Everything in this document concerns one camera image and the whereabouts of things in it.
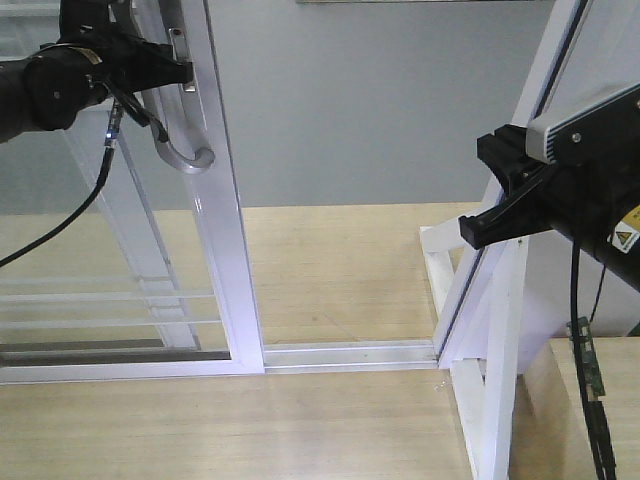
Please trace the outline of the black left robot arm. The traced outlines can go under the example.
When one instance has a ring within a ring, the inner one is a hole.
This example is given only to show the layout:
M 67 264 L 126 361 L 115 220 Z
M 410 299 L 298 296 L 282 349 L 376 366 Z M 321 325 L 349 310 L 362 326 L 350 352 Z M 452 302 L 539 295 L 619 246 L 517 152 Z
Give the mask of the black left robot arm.
M 169 136 L 136 99 L 138 92 L 193 80 L 189 62 L 169 44 L 141 37 L 127 1 L 63 1 L 59 39 L 1 64 L 1 140 L 24 132 L 66 130 L 78 113 L 113 97 L 156 139 Z

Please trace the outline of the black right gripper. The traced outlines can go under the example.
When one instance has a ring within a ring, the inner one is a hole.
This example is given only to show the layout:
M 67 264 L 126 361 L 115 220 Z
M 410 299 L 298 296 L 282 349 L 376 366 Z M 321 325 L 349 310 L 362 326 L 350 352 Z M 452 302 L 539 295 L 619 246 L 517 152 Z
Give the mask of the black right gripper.
M 480 214 L 461 216 L 461 237 L 481 249 L 552 227 L 577 239 L 581 250 L 638 290 L 639 171 L 556 164 L 544 183 L 536 177 L 543 163 L 526 154 L 526 133 L 525 127 L 505 124 L 477 140 L 477 157 L 505 197 Z

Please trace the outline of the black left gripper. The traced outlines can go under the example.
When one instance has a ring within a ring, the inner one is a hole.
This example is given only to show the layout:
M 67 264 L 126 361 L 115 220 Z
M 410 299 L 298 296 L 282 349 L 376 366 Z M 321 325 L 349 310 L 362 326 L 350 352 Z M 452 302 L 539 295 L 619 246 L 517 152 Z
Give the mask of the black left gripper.
M 28 58 L 23 85 L 34 130 L 69 128 L 108 88 L 127 93 L 194 80 L 170 44 L 143 41 L 130 1 L 62 1 L 59 39 Z

